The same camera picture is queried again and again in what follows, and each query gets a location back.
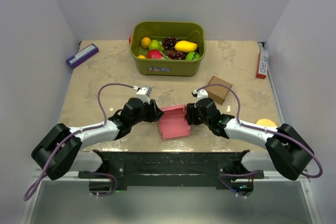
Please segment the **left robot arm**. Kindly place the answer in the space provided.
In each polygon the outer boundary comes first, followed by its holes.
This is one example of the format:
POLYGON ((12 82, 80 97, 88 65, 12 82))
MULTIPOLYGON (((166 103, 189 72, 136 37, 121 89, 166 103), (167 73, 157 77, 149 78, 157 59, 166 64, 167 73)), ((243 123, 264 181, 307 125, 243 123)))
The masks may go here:
POLYGON ((82 153, 81 150, 101 142, 119 140, 129 134, 136 124, 157 122, 163 115, 154 99, 147 103, 139 98, 130 98, 123 109, 106 122, 84 127, 56 124, 34 148, 31 157, 51 180, 82 170, 103 178, 108 174, 109 165, 95 152, 82 153))

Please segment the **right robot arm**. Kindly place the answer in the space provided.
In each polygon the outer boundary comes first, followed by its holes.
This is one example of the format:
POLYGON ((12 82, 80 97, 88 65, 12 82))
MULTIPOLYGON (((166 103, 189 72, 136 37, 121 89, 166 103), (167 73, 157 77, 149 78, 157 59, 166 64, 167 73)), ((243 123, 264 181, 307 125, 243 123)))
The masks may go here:
POLYGON ((250 152, 234 165, 234 173, 246 178, 252 172, 277 171, 289 180, 296 180, 314 158, 314 152, 300 134, 289 124, 280 127, 258 126, 222 114, 210 98, 186 105, 189 125, 206 125, 216 136, 241 140, 265 149, 250 152))

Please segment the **pink paper box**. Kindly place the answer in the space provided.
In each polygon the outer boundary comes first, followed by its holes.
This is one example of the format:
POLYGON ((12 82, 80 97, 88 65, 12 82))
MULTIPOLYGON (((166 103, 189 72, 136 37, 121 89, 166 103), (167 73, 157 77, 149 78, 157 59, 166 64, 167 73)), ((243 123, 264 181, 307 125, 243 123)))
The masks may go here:
POLYGON ((164 141, 190 135, 185 105, 167 106, 161 108, 163 116, 159 119, 159 131, 164 141))

